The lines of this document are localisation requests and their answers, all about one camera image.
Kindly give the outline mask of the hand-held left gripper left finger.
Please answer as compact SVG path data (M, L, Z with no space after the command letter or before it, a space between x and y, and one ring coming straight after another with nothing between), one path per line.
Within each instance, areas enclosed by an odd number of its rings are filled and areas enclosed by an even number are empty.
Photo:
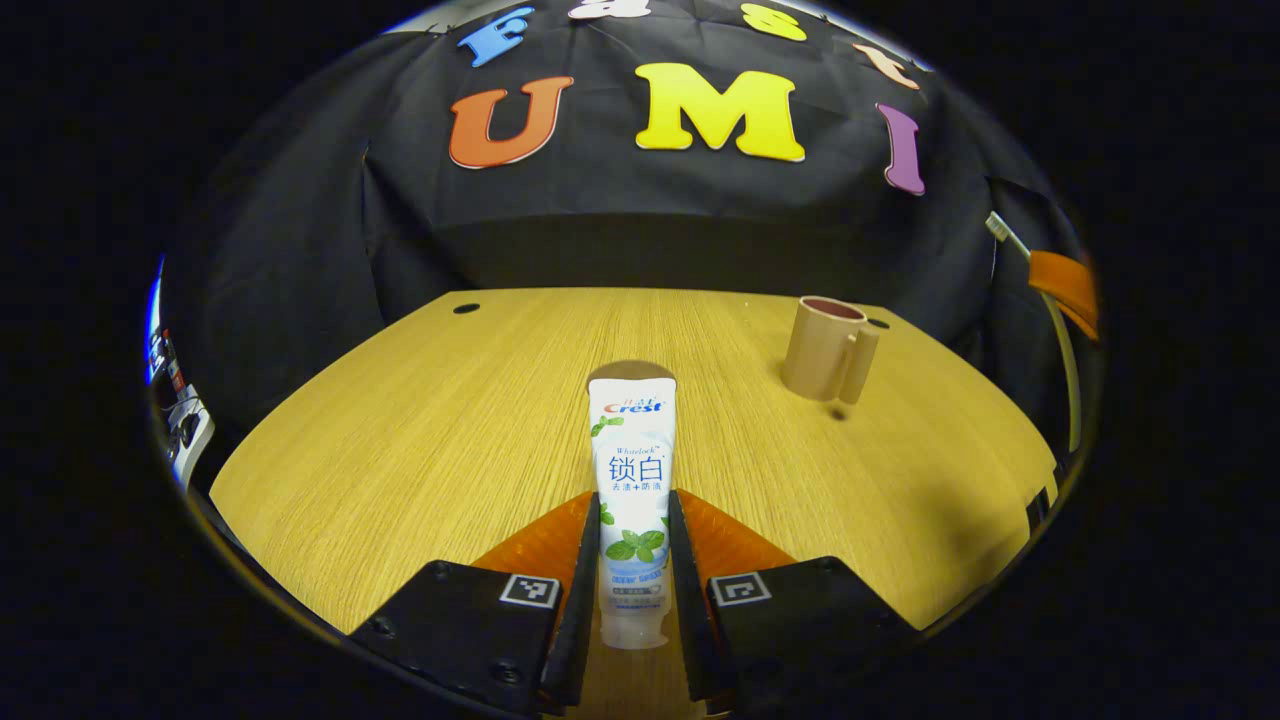
M481 717L563 715L582 697L599 516L598 495L585 492L471 564L426 562L349 646Z

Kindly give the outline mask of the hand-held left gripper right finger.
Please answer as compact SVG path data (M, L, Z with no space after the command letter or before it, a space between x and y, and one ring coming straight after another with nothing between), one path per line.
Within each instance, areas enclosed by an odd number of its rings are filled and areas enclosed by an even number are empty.
M835 556L797 561L695 495L669 495L690 698L710 714L855 714L923 633Z

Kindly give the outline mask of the pale green toothbrush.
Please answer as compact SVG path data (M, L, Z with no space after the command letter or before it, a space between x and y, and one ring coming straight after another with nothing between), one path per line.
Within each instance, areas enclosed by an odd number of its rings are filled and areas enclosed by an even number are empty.
M1020 252L1020 255L1023 255L1027 260L1027 265L1030 265L1032 251L1021 242L1018 234L997 211L989 213L986 219L986 228L995 237L997 243L1010 243ZM1036 290L1036 292L1039 295L1046 311L1050 315L1059 343L1068 393L1068 452L1075 454L1080 448L1083 439L1082 388L1076 357L1068 331L1066 319L1064 318L1057 301L1044 290Z

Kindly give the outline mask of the white toothpaste tube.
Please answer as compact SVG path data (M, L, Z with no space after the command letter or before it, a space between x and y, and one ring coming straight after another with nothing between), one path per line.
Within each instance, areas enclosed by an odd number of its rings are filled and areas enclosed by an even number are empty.
M668 377L588 384L602 641L613 650L654 650L668 641L676 389Z

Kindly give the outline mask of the beige cup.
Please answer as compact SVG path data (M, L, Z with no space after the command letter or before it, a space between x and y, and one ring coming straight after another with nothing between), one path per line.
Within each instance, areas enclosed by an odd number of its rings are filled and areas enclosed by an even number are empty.
M881 336L851 304L815 295L797 301L781 379L813 401L860 401Z

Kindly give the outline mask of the round brown coaster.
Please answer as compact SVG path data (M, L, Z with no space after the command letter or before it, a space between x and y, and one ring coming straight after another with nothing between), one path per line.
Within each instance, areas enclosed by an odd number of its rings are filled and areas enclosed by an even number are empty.
M594 380L649 380L658 378L673 379L675 374L658 363L625 359L595 368L589 373L586 383L590 386Z

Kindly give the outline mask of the black backdrop cloth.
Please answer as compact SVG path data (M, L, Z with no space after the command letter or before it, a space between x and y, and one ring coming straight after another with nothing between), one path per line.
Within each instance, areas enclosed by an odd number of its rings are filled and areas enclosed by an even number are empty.
M224 156L163 260L159 315L243 439L444 293L641 287L901 311L1068 454L1027 260L1085 246L1025 146L947 76L771 0L511 0L394 29Z

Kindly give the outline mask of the white power strip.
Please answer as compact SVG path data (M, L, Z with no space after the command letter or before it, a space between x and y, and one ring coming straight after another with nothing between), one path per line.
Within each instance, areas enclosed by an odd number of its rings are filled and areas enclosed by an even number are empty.
M179 398L166 413L164 455L175 484L187 491L195 468L215 432L215 424L198 395Z

